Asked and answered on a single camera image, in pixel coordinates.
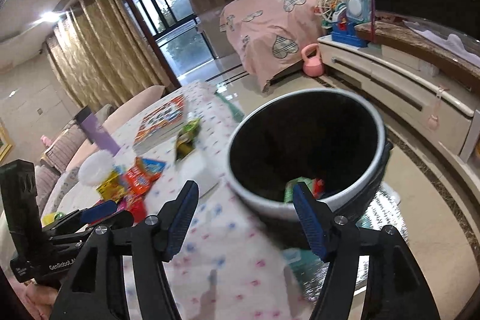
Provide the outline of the person's left hand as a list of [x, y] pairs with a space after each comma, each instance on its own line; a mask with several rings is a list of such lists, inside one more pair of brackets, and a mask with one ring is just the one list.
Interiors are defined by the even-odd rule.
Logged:
[[34, 319], [49, 320], [58, 291], [54, 288], [30, 283], [24, 290], [24, 305]]

